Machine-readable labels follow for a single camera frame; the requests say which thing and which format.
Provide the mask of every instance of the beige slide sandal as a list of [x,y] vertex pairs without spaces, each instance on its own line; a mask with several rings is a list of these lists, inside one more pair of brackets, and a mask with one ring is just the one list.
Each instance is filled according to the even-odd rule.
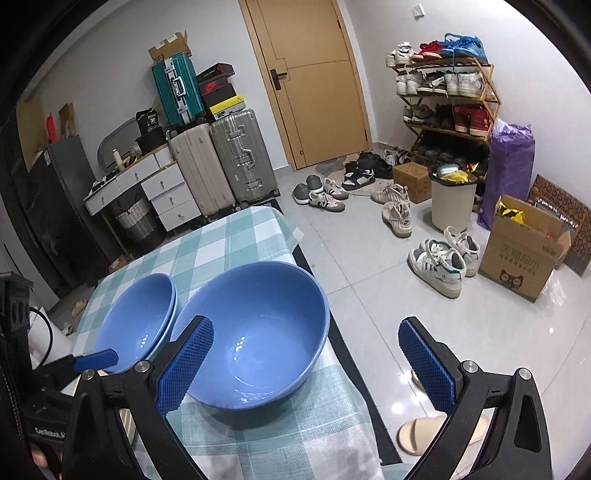
[[[435,418],[424,417],[406,422],[398,431],[397,439],[400,448],[407,454],[421,456],[431,444],[437,432],[446,420],[446,416]],[[478,442],[484,438],[488,428],[488,417],[480,415],[470,443]]]

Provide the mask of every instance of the teal suitcase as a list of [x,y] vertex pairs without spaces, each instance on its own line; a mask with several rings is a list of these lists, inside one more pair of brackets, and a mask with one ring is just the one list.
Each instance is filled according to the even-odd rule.
[[187,125],[205,108],[195,83],[195,69],[184,53],[152,66],[160,101],[170,125]]

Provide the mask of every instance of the blue bowl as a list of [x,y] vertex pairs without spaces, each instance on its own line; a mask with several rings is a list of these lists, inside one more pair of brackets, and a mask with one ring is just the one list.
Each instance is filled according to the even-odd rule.
[[113,304],[100,326],[95,351],[112,348],[119,355],[110,374],[124,372],[149,353],[161,339],[177,302],[177,289],[168,275],[141,278]]
[[243,265],[214,278],[185,305],[172,340],[196,315],[212,321],[215,335],[189,395],[227,410],[258,407],[299,387],[324,347],[330,323],[316,279],[279,261]]

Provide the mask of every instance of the white wall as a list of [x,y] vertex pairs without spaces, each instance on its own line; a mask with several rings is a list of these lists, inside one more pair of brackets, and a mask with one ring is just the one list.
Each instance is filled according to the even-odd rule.
[[234,66],[231,82],[256,112],[273,168],[287,165],[237,0],[132,0],[75,42],[37,88],[56,123],[58,110],[66,102],[74,104],[77,129],[97,177],[102,176],[96,160],[100,142],[157,97],[148,49],[184,30],[196,72],[219,61]]
[[562,54],[503,0],[423,0],[426,16],[415,20],[415,0],[345,0],[371,91],[377,137],[409,148],[414,135],[402,124],[395,72],[385,55],[402,41],[415,48],[446,32],[479,37],[495,64],[493,80],[501,117],[531,124],[540,173],[591,206],[591,161],[584,146],[591,125],[591,95]]

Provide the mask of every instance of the red sneaker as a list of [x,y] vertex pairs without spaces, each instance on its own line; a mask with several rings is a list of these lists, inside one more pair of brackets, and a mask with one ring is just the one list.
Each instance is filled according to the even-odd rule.
[[412,56],[413,60],[436,60],[440,59],[439,52],[443,50],[443,46],[437,40],[431,43],[421,43],[421,51]]
[[491,128],[492,119],[482,105],[470,105],[470,135],[486,137]]
[[456,105],[453,108],[453,116],[456,120],[456,132],[467,134],[470,128],[469,110],[470,105]]

